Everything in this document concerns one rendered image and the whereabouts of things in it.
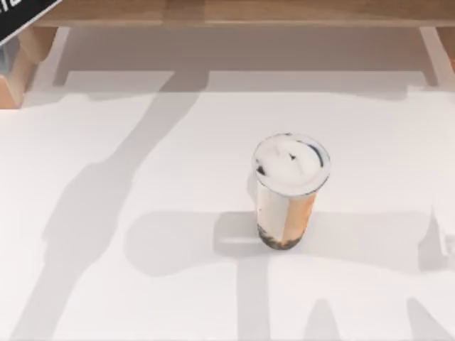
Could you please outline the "wooden shelf unit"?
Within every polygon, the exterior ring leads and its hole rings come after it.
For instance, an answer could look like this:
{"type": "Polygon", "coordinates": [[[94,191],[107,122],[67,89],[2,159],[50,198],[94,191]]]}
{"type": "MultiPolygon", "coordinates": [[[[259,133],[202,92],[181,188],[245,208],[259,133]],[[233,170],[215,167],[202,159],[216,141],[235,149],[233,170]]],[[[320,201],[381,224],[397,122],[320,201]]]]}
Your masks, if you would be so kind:
{"type": "Polygon", "coordinates": [[[62,0],[16,36],[24,70],[0,75],[0,108],[16,109],[62,26],[385,26],[436,28],[455,72],[455,0],[62,0]]]}

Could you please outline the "orange and white drink cup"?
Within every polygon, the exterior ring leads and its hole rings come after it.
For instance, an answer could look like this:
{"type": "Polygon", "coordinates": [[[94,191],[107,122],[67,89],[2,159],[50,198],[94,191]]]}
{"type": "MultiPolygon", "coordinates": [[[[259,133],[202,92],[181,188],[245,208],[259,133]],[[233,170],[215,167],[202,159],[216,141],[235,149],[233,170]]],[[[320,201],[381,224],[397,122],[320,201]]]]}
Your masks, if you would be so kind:
{"type": "Polygon", "coordinates": [[[315,139],[280,133],[261,141],[252,155],[256,222],[270,248],[288,250],[303,237],[319,190],[329,179],[331,159],[315,139]]]}

